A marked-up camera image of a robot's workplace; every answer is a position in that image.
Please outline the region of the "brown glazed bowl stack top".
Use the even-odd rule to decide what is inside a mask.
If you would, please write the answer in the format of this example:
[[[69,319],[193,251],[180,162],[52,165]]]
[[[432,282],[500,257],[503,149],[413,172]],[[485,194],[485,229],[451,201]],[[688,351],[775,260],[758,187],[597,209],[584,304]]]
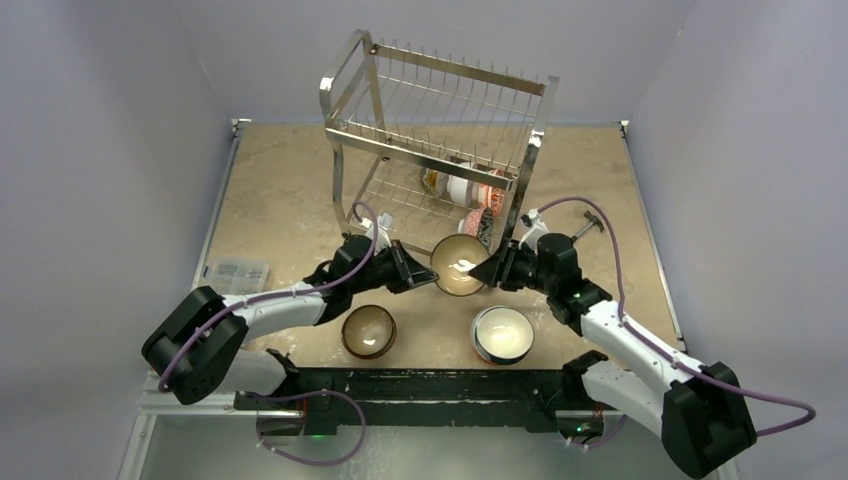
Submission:
[[[489,257],[486,247],[475,237],[453,234],[442,239],[432,250],[430,268],[439,275],[437,287],[444,293],[465,297],[483,288],[470,271]]]

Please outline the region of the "orange patterned bowl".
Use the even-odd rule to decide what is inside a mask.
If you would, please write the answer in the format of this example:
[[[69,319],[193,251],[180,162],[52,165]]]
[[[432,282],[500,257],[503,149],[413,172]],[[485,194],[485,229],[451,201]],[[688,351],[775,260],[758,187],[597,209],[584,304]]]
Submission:
[[[505,203],[505,191],[502,188],[479,183],[477,186],[477,203],[480,208],[488,208],[498,216]]]

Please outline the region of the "black leaf patterned bowl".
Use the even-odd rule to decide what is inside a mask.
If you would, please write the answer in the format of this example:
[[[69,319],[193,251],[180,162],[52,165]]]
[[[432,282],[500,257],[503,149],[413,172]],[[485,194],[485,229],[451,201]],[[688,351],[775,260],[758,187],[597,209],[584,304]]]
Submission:
[[[493,211],[489,207],[477,208],[470,211],[460,221],[458,232],[478,239],[486,249],[490,249],[494,232]]]

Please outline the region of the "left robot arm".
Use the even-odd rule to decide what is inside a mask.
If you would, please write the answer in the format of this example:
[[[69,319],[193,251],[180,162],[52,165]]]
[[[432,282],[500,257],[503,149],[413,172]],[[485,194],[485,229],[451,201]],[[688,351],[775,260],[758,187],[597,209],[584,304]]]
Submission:
[[[159,376],[158,390],[183,405],[214,392],[237,391],[284,409],[298,395],[294,364],[276,351],[247,351],[245,344],[333,321],[351,308],[357,294],[379,288],[401,294],[438,278],[397,240],[348,235],[331,259],[292,286],[242,296],[195,288],[147,338],[141,354]]]

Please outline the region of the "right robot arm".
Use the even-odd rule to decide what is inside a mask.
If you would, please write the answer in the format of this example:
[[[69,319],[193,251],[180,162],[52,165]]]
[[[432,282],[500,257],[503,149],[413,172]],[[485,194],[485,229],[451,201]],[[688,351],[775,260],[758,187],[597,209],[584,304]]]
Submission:
[[[611,406],[654,433],[671,461],[701,479],[753,446],[757,434],[726,365],[705,366],[671,347],[586,278],[570,237],[542,235],[534,246],[504,241],[470,269],[472,278],[504,291],[542,293],[557,321],[611,354],[564,376],[561,392],[576,407]]]

